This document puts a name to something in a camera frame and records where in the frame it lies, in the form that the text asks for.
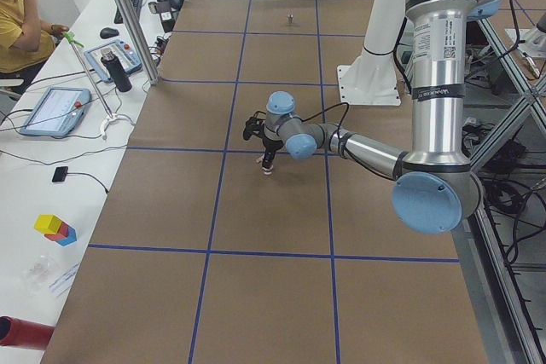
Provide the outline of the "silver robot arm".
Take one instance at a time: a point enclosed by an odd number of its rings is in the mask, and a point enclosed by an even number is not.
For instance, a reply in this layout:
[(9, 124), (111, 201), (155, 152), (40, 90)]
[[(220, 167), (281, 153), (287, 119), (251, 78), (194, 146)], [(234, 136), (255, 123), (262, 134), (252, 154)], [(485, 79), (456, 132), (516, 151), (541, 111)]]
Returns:
[(340, 124), (314, 124), (295, 111), (294, 98), (273, 93), (264, 118), (251, 117), (245, 138), (264, 145), (262, 170), (270, 174), (275, 154), (285, 149), (308, 159), (323, 149), (392, 180), (393, 208), (410, 228), (440, 234), (472, 215), (482, 196), (477, 177), (462, 152), (466, 28), (494, 15), (501, 0), (375, 0), (362, 53), (340, 66), (341, 101), (398, 104), (393, 60), (399, 36), (413, 26), (409, 92), (412, 138), (409, 151), (345, 130)]

